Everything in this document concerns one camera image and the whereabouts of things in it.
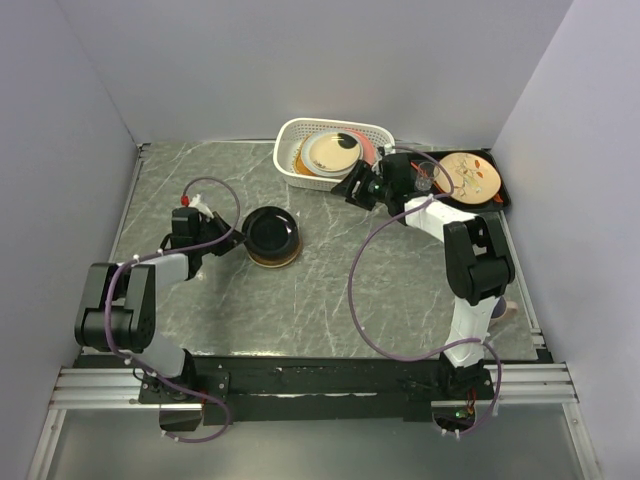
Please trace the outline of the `black glossy saucer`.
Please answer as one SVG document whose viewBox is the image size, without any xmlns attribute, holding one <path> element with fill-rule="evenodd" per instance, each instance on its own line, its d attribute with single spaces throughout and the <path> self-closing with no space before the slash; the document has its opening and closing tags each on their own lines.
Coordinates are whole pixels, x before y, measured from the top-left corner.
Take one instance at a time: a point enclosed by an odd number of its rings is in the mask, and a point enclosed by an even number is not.
<svg viewBox="0 0 640 480">
<path fill-rule="evenodd" d="M 242 234 L 247 251 L 266 260 L 281 260 L 293 255 L 301 245 L 294 217 L 276 206 L 263 206 L 244 220 Z"/>
</svg>

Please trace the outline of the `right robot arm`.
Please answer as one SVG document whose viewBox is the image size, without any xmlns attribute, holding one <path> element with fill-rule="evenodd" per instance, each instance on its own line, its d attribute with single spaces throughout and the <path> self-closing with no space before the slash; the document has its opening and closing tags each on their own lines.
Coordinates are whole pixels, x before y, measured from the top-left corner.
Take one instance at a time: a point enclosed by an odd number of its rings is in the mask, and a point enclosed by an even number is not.
<svg viewBox="0 0 640 480">
<path fill-rule="evenodd" d="M 515 279 L 515 266 L 496 213 L 476 214 L 445 203 L 454 188 L 437 186 L 444 171 L 430 155 L 417 163 L 408 154 L 390 154 L 374 166 L 357 161 L 331 192 L 365 210 L 383 204 L 392 222 L 443 245 L 454 310 L 446 343 L 434 352 L 436 385 L 445 396 L 460 398 L 488 377 L 483 363 L 489 327 L 507 309 L 504 294 Z"/>
</svg>

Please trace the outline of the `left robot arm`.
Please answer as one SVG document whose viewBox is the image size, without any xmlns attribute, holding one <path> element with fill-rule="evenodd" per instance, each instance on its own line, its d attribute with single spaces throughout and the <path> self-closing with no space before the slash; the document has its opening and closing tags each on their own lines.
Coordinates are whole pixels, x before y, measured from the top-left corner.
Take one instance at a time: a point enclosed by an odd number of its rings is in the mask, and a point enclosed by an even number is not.
<svg viewBox="0 0 640 480">
<path fill-rule="evenodd" d="M 144 387 L 173 402 L 190 400 L 199 387 L 195 361 L 158 331 L 157 294 L 193 279 L 204 256 L 223 256 L 244 242 L 245 236 L 216 212 L 175 209 L 171 231 L 154 258 L 136 260 L 122 273 L 117 263 L 90 266 L 74 325 L 77 344 L 100 352 L 120 351 L 144 372 Z"/>
</svg>

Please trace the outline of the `cream plate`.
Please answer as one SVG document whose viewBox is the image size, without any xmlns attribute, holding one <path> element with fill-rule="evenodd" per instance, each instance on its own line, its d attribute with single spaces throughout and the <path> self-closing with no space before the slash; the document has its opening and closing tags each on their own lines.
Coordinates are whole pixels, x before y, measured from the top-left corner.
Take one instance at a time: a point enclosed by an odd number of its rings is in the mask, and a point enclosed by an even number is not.
<svg viewBox="0 0 640 480">
<path fill-rule="evenodd" d="M 370 166 L 373 166 L 377 160 L 377 150 L 368 137 L 353 129 L 347 129 L 347 132 L 360 142 L 362 148 L 362 160 Z"/>
</svg>

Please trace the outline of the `small beige saucer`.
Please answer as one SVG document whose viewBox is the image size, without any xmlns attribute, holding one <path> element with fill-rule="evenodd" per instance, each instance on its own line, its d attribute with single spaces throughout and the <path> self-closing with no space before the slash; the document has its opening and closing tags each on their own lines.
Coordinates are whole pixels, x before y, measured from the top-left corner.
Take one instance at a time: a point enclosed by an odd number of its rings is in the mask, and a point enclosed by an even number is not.
<svg viewBox="0 0 640 480">
<path fill-rule="evenodd" d="M 276 246 L 252 244 L 246 247 L 249 258 L 256 265 L 268 269 L 282 268 L 291 264 L 300 255 L 302 249 L 301 241 Z"/>
</svg>

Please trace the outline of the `orange woven tray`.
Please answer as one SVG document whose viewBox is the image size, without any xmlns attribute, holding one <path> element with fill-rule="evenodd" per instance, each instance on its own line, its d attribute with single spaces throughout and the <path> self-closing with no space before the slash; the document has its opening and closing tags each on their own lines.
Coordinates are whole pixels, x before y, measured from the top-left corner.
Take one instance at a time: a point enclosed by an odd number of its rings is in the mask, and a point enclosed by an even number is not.
<svg viewBox="0 0 640 480">
<path fill-rule="evenodd" d="M 302 160 L 302 156 L 301 156 L 301 152 L 302 152 L 302 148 L 304 147 L 307 139 L 309 138 L 309 135 L 307 135 L 301 142 L 301 144 L 299 145 L 299 147 L 296 150 L 296 155 L 293 161 L 293 170 L 296 174 L 298 175 L 304 175 L 304 176 L 311 176 L 314 177 L 315 174 L 309 170 L 307 168 L 307 166 L 305 165 L 304 161 Z"/>
</svg>

